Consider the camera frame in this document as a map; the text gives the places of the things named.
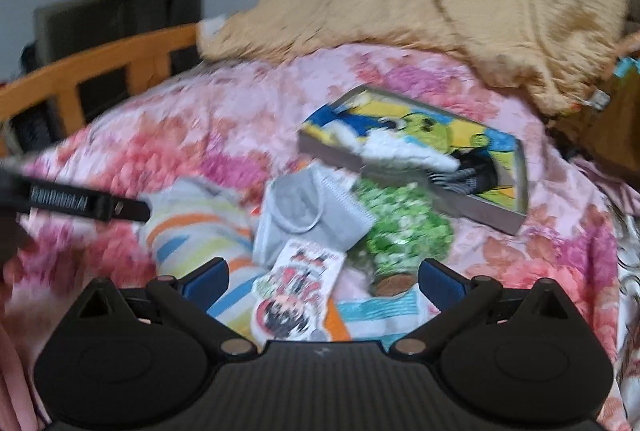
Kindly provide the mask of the person's left hand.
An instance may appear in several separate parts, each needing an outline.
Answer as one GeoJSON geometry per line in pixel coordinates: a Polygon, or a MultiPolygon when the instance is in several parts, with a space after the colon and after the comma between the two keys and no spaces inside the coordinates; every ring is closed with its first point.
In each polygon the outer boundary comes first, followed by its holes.
{"type": "Polygon", "coordinates": [[[10,300],[13,287],[25,274],[20,253],[33,253],[38,245],[18,221],[17,213],[1,209],[1,309],[10,300]]]}

